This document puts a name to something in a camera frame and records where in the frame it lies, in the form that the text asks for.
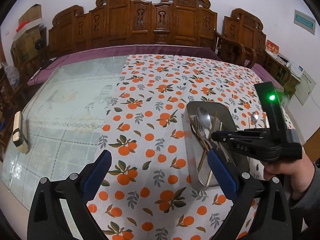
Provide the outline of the person's right forearm grey sleeve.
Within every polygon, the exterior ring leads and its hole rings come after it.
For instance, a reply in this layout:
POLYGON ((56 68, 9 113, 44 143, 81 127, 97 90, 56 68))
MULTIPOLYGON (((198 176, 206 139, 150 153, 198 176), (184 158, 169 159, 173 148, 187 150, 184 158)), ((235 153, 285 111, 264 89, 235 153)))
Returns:
POLYGON ((307 225, 309 239, 319 237, 319 168, 309 158, 301 160, 291 176, 290 207, 307 225))

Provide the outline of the person's right hand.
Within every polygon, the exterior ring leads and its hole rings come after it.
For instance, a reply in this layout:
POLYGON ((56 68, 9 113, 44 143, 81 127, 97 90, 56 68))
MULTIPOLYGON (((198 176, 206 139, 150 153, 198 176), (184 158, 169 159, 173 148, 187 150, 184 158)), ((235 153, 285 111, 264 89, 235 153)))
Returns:
POLYGON ((290 177, 291 197, 294 200, 302 198, 315 174, 315 167, 305 152, 302 152, 302 159, 293 162, 276 161, 273 163, 262 162, 262 164, 265 180, 270 180, 278 174, 290 177))

